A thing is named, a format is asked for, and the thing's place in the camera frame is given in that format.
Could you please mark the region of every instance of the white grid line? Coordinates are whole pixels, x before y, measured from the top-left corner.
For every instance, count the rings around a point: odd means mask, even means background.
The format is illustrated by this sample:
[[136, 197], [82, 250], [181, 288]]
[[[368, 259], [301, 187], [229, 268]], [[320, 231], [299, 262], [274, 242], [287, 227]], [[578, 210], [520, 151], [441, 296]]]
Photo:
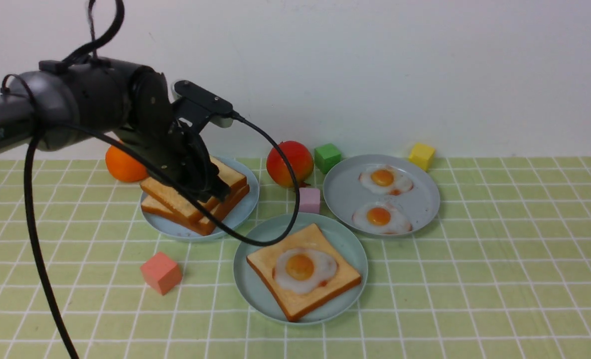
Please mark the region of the white grid line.
[[[506, 341], [506, 340], [530, 340], [530, 339], [591, 339], [590, 336], [520, 336], [520, 337], [480, 337], [482, 341]], [[250, 342], [282, 342], [282, 338], [249, 338]], [[368, 337], [364, 339], [367, 342], [391, 342], [394, 341], [391, 338], [378, 338]], [[437, 337], [409, 337], [404, 338], [406, 342], [434, 342], [439, 340]], [[90, 341], [88, 339], [74, 339], [74, 343], [90, 343], [91, 345], [96, 343], [129, 343], [129, 339], [95, 339]], [[139, 343], [167, 343], [167, 339], [139, 339]], [[245, 338], [212, 338], [209, 339], [212, 343], [242, 343]], [[289, 342], [321, 342], [321, 337], [310, 337], [310, 338], [289, 338]], [[362, 341], [361, 338], [328, 338], [327, 341], [343, 342], [343, 341]], [[444, 342], [459, 342], [459, 341], [471, 341], [471, 337], [446, 337], [442, 338]], [[0, 339], [0, 343], [60, 343], [59, 340], [51, 339], [17, 339], [11, 341], [10, 339]], [[171, 343], [207, 343], [207, 339], [172, 339]]]
[[[191, 252], [191, 242], [188, 243], [188, 245], [187, 245], [187, 252], [184, 255], [184, 263], [182, 264], [182, 275], [184, 275], [186, 273], [187, 263], [189, 261], [190, 252]], [[172, 312], [172, 323], [171, 323], [171, 325], [169, 327], [169, 336], [167, 337], [167, 345], [166, 345], [166, 348], [165, 348], [165, 357], [168, 357], [168, 355], [169, 355], [169, 346], [171, 344], [171, 340], [172, 340], [172, 337], [173, 337], [173, 334], [174, 334], [175, 320], [176, 320], [177, 314], [179, 313], [178, 305], [180, 304], [180, 298], [181, 298], [182, 292], [183, 292], [181, 286], [177, 286], [177, 288], [178, 288], [178, 296], [176, 298], [176, 303], [174, 305], [174, 312]]]
[[[67, 171], [66, 171], [66, 170], [65, 170], [65, 171], [63, 171], [63, 175], [61, 175], [61, 178], [59, 179], [59, 181], [58, 181], [58, 183], [57, 183], [56, 187], [58, 187], [58, 185], [59, 185], [59, 184], [61, 184], [61, 182], [63, 181], [63, 178], [65, 178], [65, 175], [66, 175], [66, 173], [67, 173]], [[56, 189], [54, 189], [54, 191], [52, 192], [52, 195], [50, 196], [50, 200], [54, 199], [54, 195], [55, 195], [55, 194], [56, 194]], [[44, 208], [44, 209], [43, 209], [43, 213], [41, 213], [41, 214], [39, 215], [39, 217], [38, 217], [38, 218], [36, 218], [36, 222], [37, 222], [37, 224], [38, 224], [38, 223], [41, 221], [41, 218], [43, 218], [43, 214], [45, 214], [46, 210], [47, 210], [47, 207], [46, 207], [46, 208]], [[61, 239], [63, 239], [63, 236], [65, 236], [65, 232], [67, 231], [67, 228], [69, 227], [69, 225], [70, 225], [70, 222], [72, 221], [72, 218], [74, 218], [74, 214], [75, 214], [75, 213], [76, 213], [76, 207], [75, 207], [75, 208], [74, 208], [74, 210], [72, 211], [72, 214], [70, 214], [70, 220], [69, 220], [69, 222], [68, 222], [68, 223], [65, 225], [65, 230], [63, 230], [63, 234], [61, 235]], [[52, 255], [50, 256], [50, 259], [49, 259], [49, 261], [47, 261], [47, 263], [45, 264], [45, 270], [46, 270], [46, 271], [49, 271], [50, 265], [52, 264], [52, 261], [54, 260], [54, 257], [56, 257], [56, 253], [58, 252], [58, 248], [59, 248], [60, 244], [61, 244], [61, 243], [56, 243], [56, 247], [54, 248], [54, 252], [53, 252], [53, 253], [52, 253]], [[29, 300], [29, 304], [27, 305], [27, 310], [28, 310], [28, 311], [29, 311], [29, 309], [31, 309], [32, 305], [34, 304], [34, 299], [36, 299], [36, 296], [38, 296], [38, 293], [40, 292], [40, 290], [41, 290], [42, 288], [43, 288], [43, 286], [41, 285], [41, 282], [40, 282], [40, 280], [39, 280], [39, 281], [38, 281], [38, 284], [36, 284], [36, 289], [34, 290], [34, 293], [33, 293], [33, 295], [32, 295], [32, 298], [31, 298], [31, 300]], [[56, 293], [54, 293], [54, 300], [58, 300], [58, 298], [56, 298]], [[20, 323], [18, 323], [18, 328], [17, 328], [16, 332], [14, 333], [14, 336], [12, 337], [12, 340], [13, 340], [13, 341], [14, 341], [15, 339], [17, 339], [17, 337], [18, 337], [18, 334], [20, 333], [20, 330], [22, 329], [22, 327], [23, 327], [23, 324], [25, 323], [26, 319], [27, 319], [27, 312], [26, 312], [26, 313], [23, 315], [23, 318], [21, 319]], [[8, 347], [8, 350], [7, 350], [7, 352], [5, 353], [5, 357], [7, 357], [7, 356], [10, 354], [11, 347], [12, 347], [12, 343], [10, 343], [10, 346]]]
[[[109, 198], [107, 198], [105, 208], [103, 209], [103, 212], [102, 212], [102, 215], [100, 216], [100, 218], [103, 218], [105, 216], [105, 214], [107, 213], [107, 208], [109, 208], [109, 205], [111, 203], [110, 199], [112, 198], [112, 196], [114, 195], [114, 192], [116, 191], [117, 184], [118, 184], [118, 181], [116, 181], [114, 186], [112, 187], [112, 191], [110, 193]], [[81, 193], [81, 198], [79, 198], [79, 200], [82, 200], [82, 196], [85, 196], [85, 190], [83, 190], [83, 192]], [[81, 263], [81, 268], [79, 268], [79, 273], [77, 273], [76, 278], [74, 279], [74, 285], [72, 286], [72, 289], [70, 290], [70, 294], [67, 296], [67, 300], [65, 301], [65, 305], [63, 305], [63, 310], [62, 310], [63, 312], [66, 312], [68, 307], [70, 306], [70, 302], [72, 301], [72, 296], [74, 296], [74, 291], [76, 289], [76, 285], [79, 283], [79, 279], [81, 279], [81, 274], [83, 273], [83, 270], [85, 268], [85, 264], [88, 260], [88, 257], [90, 257], [90, 253], [91, 253], [92, 247], [94, 245], [94, 239], [96, 239], [96, 237], [98, 235], [98, 230], [100, 229], [101, 225], [102, 225], [102, 223], [99, 221], [97, 224], [97, 229], [94, 231], [94, 234], [93, 234], [92, 239], [90, 241], [90, 245], [88, 245], [88, 250], [85, 253], [85, 256], [83, 257], [83, 261]], [[55, 330], [53, 339], [56, 338], [57, 334], [58, 334], [58, 331]], [[50, 345], [47, 347], [47, 351], [45, 352], [45, 359], [49, 355], [49, 352], [51, 349], [52, 349], [52, 343], [50, 343]]]
[[[220, 254], [218, 255], [218, 270], [216, 270], [216, 283], [218, 283], [218, 280], [220, 279], [220, 268], [222, 268], [222, 265], [220, 263], [220, 261], [222, 260], [222, 253], [223, 250], [225, 248], [224, 245], [224, 241], [220, 241]], [[211, 314], [209, 315], [209, 329], [207, 330], [207, 344], [205, 345], [205, 359], [208, 359], [209, 356], [209, 339], [211, 338], [211, 329], [213, 327], [213, 321], [214, 321], [214, 310], [216, 309], [216, 298], [218, 296], [218, 286], [216, 286], [216, 288], [214, 289], [214, 298], [213, 298], [213, 302], [211, 304]]]
[[[158, 245], [160, 244], [160, 239], [161, 239], [161, 234], [158, 234], [158, 241], [156, 241], [156, 246], [154, 247], [154, 254], [158, 252]], [[143, 287], [143, 290], [141, 291], [141, 299], [139, 300], [139, 303], [138, 303], [138, 310], [136, 311], [136, 315], [134, 316], [134, 324], [132, 325], [132, 331], [130, 332], [130, 338], [129, 338], [129, 341], [127, 341], [127, 348], [125, 349], [125, 359], [128, 358], [127, 356], [129, 355], [130, 347], [131, 347], [132, 343], [134, 342], [134, 333], [136, 332], [136, 326], [138, 325], [138, 317], [140, 316], [140, 314], [143, 311], [141, 308], [143, 307], [143, 300], [145, 299], [145, 293], [148, 290], [148, 286], [146, 284], [143, 284], [142, 287]]]
[[[420, 258], [419, 247], [417, 246], [417, 242], [413, 241], [413, 245], [415, 246], [417, 257]], [[433, 315], [433, 323], [435, 324], [435, 331], [437, 332], [437, 338], [440, 342], [440, 348], [442, 350], [442, 355], [445, 358], [446, 357], [446, 349], [444, 347], [444, 338], [442, 336], [442, 332], [440, 331], [440, 325], [437, 322], [437, 313], [435, 312], [435, 306], [433, 305], [433, 300], [431, 298], [431, 292], [428, 289], [428, 285], [426, 284], [426, 283], [428, 283], [426, 280], [426, 272], [425, 272], [425, 269], [424, 269], [424, 266], [422, 263], [420, 263], [419, 267], [420, 267], [420, 270], [422, 271], [422, 278], [424, 280], [424, 287], [426, 290], [426, 296], [428, 297], [428, 304], [431, 307], [431, 313]]]
[[[391, 268], [389, 267], [389, 261], [387, 261], [387, 254], [386, 254], [386, 246], [384, 245], [384, 241], [380, 240], [381, 245], [382, 245], [382, 255], [384, 256], [384, 266], [386, 267], [386, 274], [389, 278], [389, 284], [393, 283], [393, 280], [391, 280]], [[397, 312], [398, 310], [398, 304], [396, 303], [395, 300], [395, 292], [393, 291], [393, 286], [389, 286], [389, 290], [391, 291], [391, 300], [393, 300], [393, 309]], [[402, 355], [404, 357], [407, 356], [407, 351], [406, 348], [404, 346], [404, 341], [402, 341], [402, 325], [400, 323], [400, 316], [398, 316], [398, 314], [395, 314], [395, 321], [396, 324], [398, 325], [398, 337], [400, 339], [400, 345], [401, 345], [401, 349], [402, 349]]]
[[[132, 220], [134, 218], [136, 218], [137, 213], [138, 213], [138, 210], [134, 209], [134, 213], [132, 213]], [[127, 228], [127, 233], [125, 233], [125, 238], [123, 239], [123, 244], [121, 246], [121, 250], [118, 253], [119, 259], [123, 256], [123, 252], [125, 251], [125, 247], [127, 246], [127, 242], [128, 242], [127, 239], [129, 238], [129, 235], [130, 235], [133, 227], [134, 227], [134, 221], [132, 221], [130, 223], [129, 228]], [[118, 288], [118, 286], [113, 283], [114, 283], [114, 280], [116, 279], [116, 272], [118, 271], [119, 265], [120, 265], [120, 262], [116, 261], [116, 263], [114, 264], [114, 269], [112, 271], [112, 275], [109, 279], [109, 283], [106, 286], [102, 286], [102, 288], [106, 288], [106, 291], [105, 291], [105, 295], [103, 296], [103, 302], [101, 303], [100, 309], [98, 310], [97, 320], [94, 323], [94, 329], [92, 329], [92, 334], [90, 335], [92, 340], [94, 340], [94, 337], [96, 336], [96, 332], [98, 330], [98, 324], [100, 323], [103, 313], [105, 313], [104, 308], [107, 304], [107, 298], [109, 297], [109, 292], [111, 291], [112, 288]], [[130, 288], [142, 288], [142, 287], [143, 287], [143, 284], [140, 284], [138, 286], [130, 286]], [[88, 357], [88, 355], [90, 354], [91, 346], [92, 345], [90, 343], [90, 345], [88, 345], [88, 347], [86, 348], [85, 355], [83, 356], [84, 358]]]
[[[512, 175], [510, 173], [508, 175], [510, 177], [510, 180], [514, 182], [514, 179], [512, 178]], [[539, 177], [539, 174], [536, 171], [535, 171], [535, 175], [536, 175], [537, 179], [539, 181], [541, 181], [541, 178]], [[546, 191], [546, 195], [550, 196], [550, 193], [548, 192], [548, 189], [546, 189], [545, 187], [544, 187], [544, 191]], [[524, 204], [524, 207], [526, 208], [526, 213], [528, 213], [528, 216], [530, 218], [532, 218], [532, 214], [530, 213], [530, 209], [528, 208], [528, 206], [526, 206]], [[564, 223], [564, 226], [565, 226], [566, 230], [568, 230], [568, 233], [572, 234], [570, 232], [570, 228], [568, 228], [567, 223], [563, 219], [562, 213], [560, 212], [559, 208], [557, 207], [557, 204], [555, 204], [554, 202], [553, 202], [553, 207], [555, 207], [555, 211], [557, 211], [557, 214], [559, 214], [559, 217], [562, 217], [562, 222]], [[534, 225], [534, 227], [535, 227], [535, 230], [537, 230], [537, 234], [539, 235], [539, 238], [541, 239], [541, 243], [544, 245], [544, 248], [546, 249], [546, 252], [548, 252], [548, 255], [550, 255], [550, 258], [554, 258], [553, 253], [550, 251], [550, 248], [548, 248], [548, 244], [546, 243], [546, 241], [544, 241], [544, 237], [542, 236], [541, 231], [539, 230], [539, 227], [537, 227], [536, 225]], [[583, 251], [581, 250], [580, 246], [578, 246], [578, 243], [576, 243], [576, 241], [575, 241], [575, 246], [577, 246], [577, 248], [578, 248], [578, 250], [580, 252], [581, 257], [583, 257], [585, 259], [585, 255], [583, 254]], [[578, 308], [577, 301], [574, 298], [573, 292], [570, 291], [568, 285], [565, 282], [564, 274], [562, 273], [562, 271], [557, 266], [557, 262], [556, 261], [553, 261], [552, 263], [553, 263], [553, 266], [555, 267], [555, 270], [557, 270], [557, 273], [559, 273], [559, 276], [562, 278], [562, 284], [564, 285], [564, 288], [567, 291], [570, 299], [573, 301], [573, 305], [575, 306], [575, 308]], [[584, 318], [583, 314], [581, 314], [581, 311], [578, 311], [578, 314], [579, 314], [579, 316], [581, 318], [581, 321], [583, 322], [583, 325], [585, 326], [585, 328], [587, 329], [589, 335], [591, 336], [590, 326], [588, 325], [586, 319]]]
[[[485, 177], [484, 174], [478, 169], [480, 176], [482, 178], [482, 182], [484, 184], [484, 186], [486, 187], [486, 190], [488, 191], [489, 195], [491, 196], [491, 199], [493, 200], [493, 206], [495, 211], [497, 211], [497, 214], [500, 218], [500, 222], [501, 225], [503, 225], [503, 229], [506, 231], [506, 235], [508, 236], [509, 239], [512, 239], [512, 234], [510, 234], [510, 231], [508, 230], [508, 227], [506, 226], [506, 222], [504, 222], [503, 220], [503, 216], [501, 215], [501, 211], [499, 210], [499, 207], [497, 206], [497, 202], [494, 199], [493, 193], [490, 191], [490, 188], [488, 187], [488, 184], [485, 181]], [[535, 297], [535, 300], [537, 301], [537, 305], [539, 306], [539, 309], [544, 308], [544, 306], [541, 304], [541, 300], [539, 299], [539, 295], [537, 295], [537, 291], [535, 291], [535, 286], [532, 282], [532, 279], [530, 278], [530, 274], [528, 274], [528, 271], [526, 270], [526, 266], [524, 266], [524, 263], [521, 261], [521, 255], [519, 255], [519, 251], [517, 250], [517, 247], [515, 246], [514, 241], [509, 241], [509, 243], [512, 245], [512, 249], [515, 251], [515, 255], [517, 256], [517, 259], [519, 259], [519, 264], [521, 266], [521, 270], [524, 271], [524, 274], [526, 275], [526, 280], [528, 280], [528, 284], [530, 284], [530, 289], [533, 292], [533, 296]], [[546, 326], [548, 327], [548, 330], [550, 333], [553, 333], [553, 326], [550, 324], [550, 321], [548, 320], [547, 316], [544, 316], [544, 321], [546, 321]], [[559, 350], [560, 354], [562, 355], [562, 359], [565, 359], [565, 355], [564, 355], [564, 351], [562, 350], [562, 346], [559, 344], [559, 340], [557, 340], [557, 337], [553, 338], [553, 340], [555, 341], [555, 344], [557, 345], [557, 349]]]
[[[466, 312], [471, 311], [473, 313], [492, 313], [492, 312], [532, 312], [532, 311], [542, 311], [542, 312], [567, 312], [567, 311], [591, 311], [591, 307], [555, 307], [555, 308], [537, 308], [537, 307], [523, 307], [523, 308], [457, 308], [457, 309], [347, 309], [347, 312], [361, 312], [361, 313], [454, 313], [454, 312]], [[211, 310], [178, 310], [178, 311], [170, 311], [170, 310], [160, 310], [160, 311], [103, 311], [103, 314], [208, 314], [208, 313], [246, 313], [248, 309], [214, 309]], [[51, 314], [50, 311], [0, 311], [0, 314]], [[63, 314], [98, 314], [98, 311], [66, 311]]]
[[[448, 163], [448, 167], [450, 168], [450, 172], [453, 175], [453, 179], [455, 179], [455, 182], [457, 182], [457, 179], [455, 178], [455, 174], [452, 172], [452, 168], [450, 166], [450, 162], [446, 161], [446, 163]], [[459, 191], [459, 195], [463, 198], [463, 194], [461, 193], [461, 189], [460, 189], [459, 186], [457, 186], [457, 190]], [[464, 209], [466, 210], [466, 214], [468, 215], [468, 217], [469, 218], [472, 218], [472, 216], [470, 215], [470, 211], [468, 209], [468, 205], [466, 204], [466, 202], [464, 202]], [[442, 231], [444, 232], [444, 237], [446, 238], [446, 230], [443, 227], [443, 223], [441, 223], [441, 225], [442, 225]], [[503, 307], [503, 311], [505, 312], [506, 318], [508, 319], [508, 323], [510, 325], [510, 329], [512, 330], [512, 334], [515, 337], [517, 337], [517, 330], [515, 329], [515, 325], [514, 325], [514, 323], [512, 321], [512, 318], [510, 317], [510, 314], [507, 311], [506, 302], [505, 302], [505, 300], [503, 298], [503, 294], [501, 293], [501, 291], [499, 289], [497, 278], [496, 278], [496, 276], [494, 274], [493, 266], [491, 266], [488, 263], [488, 257], [486, 255], [486, 252], [485, 252], [484, 246], [482, 245], [482, 242], [479, 240], [479, 233], [477, 232], [477, 227], [475, 227], [475, 225], [473, 225], [473, 232], [475, 233], [475, 237], [477, 237], [477, 241], [479, 243], [480, 250], [482, 251], [482, 254], [484, 255], [484, 262], [488, 264], [488, 268], [489, 268], [489, 271], [491, 273], [491, 277], [493, 277], [494, 287], [495, 287], [495, 290], [497, 291], [497, 294], [498, 294], [498, 296], [500, 298], [501, 306]], [[448, 239], [446, 239], [446, 244], [448, 245], [448, 252], [450, 253], [450, 258], [453, 261], [453, 266], [455, 266], [455, 268], [457, 268], [457, 261], [455, 260], [455, 256], [453, 255], [452, 248], [450, 247], [450, 243], [449, 243]], [[477, 329], [477, 323], [475, 322], [475, 317], [473, 316], [473, 312], [474, 311], [471, 310], [471, 307], [470, 307], [470, 304], [469, 304], [469, 301], [468, 301], [468, 294], [466, 293], [466, 288], [464, 287], [464, 283], [462, 282], [462, 279], [461, 279], [461, 277], [459, 275], [459, 271], [457, 272], [457, 278], [459, 279], [459, 283], [461, 285], [461, 291], [464, 294], [464, 299], [466, 300], [466, 308], [468, 308], [468, 311], [470, 313], [470, 316], [471, 316], [471, 320], [473, 322], [473, 325], [475, 325], [475, 327], [474, 327], [475, 328], [475, 334], [477, 335], [477, 338], [479, 340], [479, 346], [480, 346], [480, 349], [482, 351], [482, 355], [485, 356], [484, 346], [482, 345], [481, 340], [479, 339], [480, 335], [479, 335], [479, 331]], [[526, 355], [525, 355], [524, 350], [523, 350], [523, 348], [521, 346], [521, 342], [519, 340], [516, 340], [516, 342], [517, 342], [517, 347], [519, 348], [519, 352], [521, 353], [521, 356], [525, 358]]]

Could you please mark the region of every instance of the yellow cube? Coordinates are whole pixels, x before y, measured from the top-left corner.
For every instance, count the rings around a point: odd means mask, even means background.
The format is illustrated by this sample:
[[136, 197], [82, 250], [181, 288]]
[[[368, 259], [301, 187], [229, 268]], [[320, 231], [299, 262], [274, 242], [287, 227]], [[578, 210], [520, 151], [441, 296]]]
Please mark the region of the yellow cube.
[[419, 168], [424, 171], [428, 171], [433, 163], [433, 156], [435, 155], [435, 149], [424, 145], [423, 143], [417, 143], [414, 145], [409, 161], [416, 164]]

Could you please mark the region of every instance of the green cube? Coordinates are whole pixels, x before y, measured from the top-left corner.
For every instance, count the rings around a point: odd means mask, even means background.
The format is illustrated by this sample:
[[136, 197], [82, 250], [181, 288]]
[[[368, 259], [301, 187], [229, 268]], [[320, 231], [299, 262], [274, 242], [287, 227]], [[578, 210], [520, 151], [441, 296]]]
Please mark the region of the green cube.
[[329, 143], [314, 150], [314, 159], [315, 165], [322, 173], [326, 174], [333, 166], [342, 161], [342, 153], [334, 144]]

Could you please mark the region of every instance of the white wall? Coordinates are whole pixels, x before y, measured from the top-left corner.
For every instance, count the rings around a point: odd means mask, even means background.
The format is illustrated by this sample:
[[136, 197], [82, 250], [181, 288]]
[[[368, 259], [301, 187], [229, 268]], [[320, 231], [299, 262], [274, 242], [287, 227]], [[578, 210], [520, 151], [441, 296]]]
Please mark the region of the white wall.
[[[0, 80], [88, 40], [83, 0], [0, 0]], [[278, 141], [348, 155], [591, 155], [591, 0], [126, 0], [100, 53], [190, 79]], [[99, 0], [98, 31], [113, 14]], [[250, 130], [211, 151], [265, 155]], [[223, 145], [216, 147], [216, 141]], [[88, 141], [54, 157], [101, 157]], [[22, 148], [6, 157], [20, 157]]]

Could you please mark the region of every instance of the bread slice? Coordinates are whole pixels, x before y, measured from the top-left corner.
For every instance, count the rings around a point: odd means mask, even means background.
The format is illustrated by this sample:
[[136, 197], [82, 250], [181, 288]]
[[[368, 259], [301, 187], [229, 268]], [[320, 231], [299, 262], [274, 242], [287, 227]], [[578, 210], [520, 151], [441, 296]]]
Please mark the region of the bread slice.
[[[310, 248], [329, 254], [337, 263], [334, 277], [327, 280], [326, 284], [322, 284], [304, 295], [298, 295], [294, 291], [280, 287], [273, 278], [278, 257], [293, 248]], [[314, 309], [362, 282], [360, 273], [333, 248], [315, 223], [287, 236], [274, 245], [263, 247], [248, 255], [247, 263], [260, 276], [262, 282], [271, 291], [273, 298], [278, 302], [287, 320], [291, 322], [300, 320]]]
[[[225, 200], [225, 202], [219, 203], [214, 207], [210, 212], [213, 214], [218, 220], [222, 221], [227, 217], [229, 212], [231, 212], [234, 207], [238, 206], [238, 203], [245, 198], [245, 196], [249, 193], [250, 187], [249, 184], [241, 188], [236, 193], [230, 194], [229, 197]], [[189, 230], [193, 230], [194, 232], [200, 234], [201, 236], [208, 236], [211, 234], [214, 229], [216, 229], [216, 223], [211, 222], [209, 218], [203, 216], [197, 222], [191, 222], [186, 218], [179, 216], [172, 212], [169, 208], [165, 207], [164, 204], [158, 202], [156, 198], [148, 195], [145, 200], [141, 203], [141, 207], [143, 212], [155, 214], [157, 216], [161, 216], [167, 220], [170, 220], [176, 224], [182, 225]]]
[[[214, 165], [218, 166], [220, 173], [218, 177], [223, 180], [230, 188], [230, 195], [237, 193], [241, 188], [247, 185], [247, 177], [242, 173], [230, 168], [224, 163], [218, 161], [215, 157], [211, 157]], [[172, 187], [164, 186], [161, 182], [153, 178], [148, 178], [141, 182], [141, 188], [145, 193], [154, 197], [154, 199], [164, 204], [175, 215], [186, 218], [188, 222], [198, 222], [202, 217], [202, 213], [196, 209], [188, 200], [182, 197]], [[211, 211], [220, 203], [215, 197], [211, 197], [207, 202], [200, 202], [200, 204]]]

